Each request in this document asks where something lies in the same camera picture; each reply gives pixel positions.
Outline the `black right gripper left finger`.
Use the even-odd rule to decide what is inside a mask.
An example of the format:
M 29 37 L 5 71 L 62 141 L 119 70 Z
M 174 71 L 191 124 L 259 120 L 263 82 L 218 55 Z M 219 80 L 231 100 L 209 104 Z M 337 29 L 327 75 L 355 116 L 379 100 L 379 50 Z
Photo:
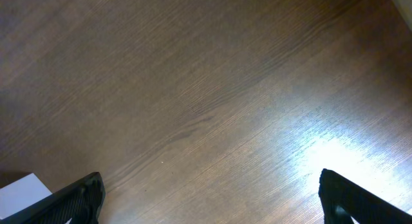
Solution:
M 106 192 L 100 173 L 93 172 L 1 224 L 98 224 Z

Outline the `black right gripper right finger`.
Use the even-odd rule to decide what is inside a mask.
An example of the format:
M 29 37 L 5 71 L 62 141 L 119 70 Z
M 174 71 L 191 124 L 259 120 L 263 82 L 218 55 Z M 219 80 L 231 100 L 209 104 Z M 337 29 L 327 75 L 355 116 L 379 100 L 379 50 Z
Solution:
M 408 213 L 329 169 L 321 172 L 319 198 L 324 224 L 411 223 Z

